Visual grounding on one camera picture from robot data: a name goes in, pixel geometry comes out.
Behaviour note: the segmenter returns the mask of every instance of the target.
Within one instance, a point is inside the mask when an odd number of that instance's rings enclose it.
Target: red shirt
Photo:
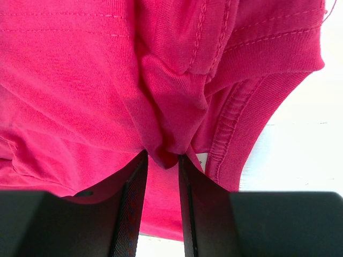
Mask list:
[[[177,154],[237,191],[264,125],[323,67],[323,0],[12,1],[0,188],[73,195],[150,155],[141,232],[182,240]]]

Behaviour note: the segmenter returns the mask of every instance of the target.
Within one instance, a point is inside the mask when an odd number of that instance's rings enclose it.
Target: red cloth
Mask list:
[[[237,191],[320,57],[322,0],[4,0],[0,188],[75,194],[142,149],[141,232],[182,240],[176,155]]]

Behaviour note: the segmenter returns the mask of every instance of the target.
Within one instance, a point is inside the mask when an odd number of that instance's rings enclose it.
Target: clothing label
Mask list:
[[[198,157],[200,165],[203,168],[203,172],[205,172],[208,153],[202,153],[202,154],[196,154],[196,155]]]

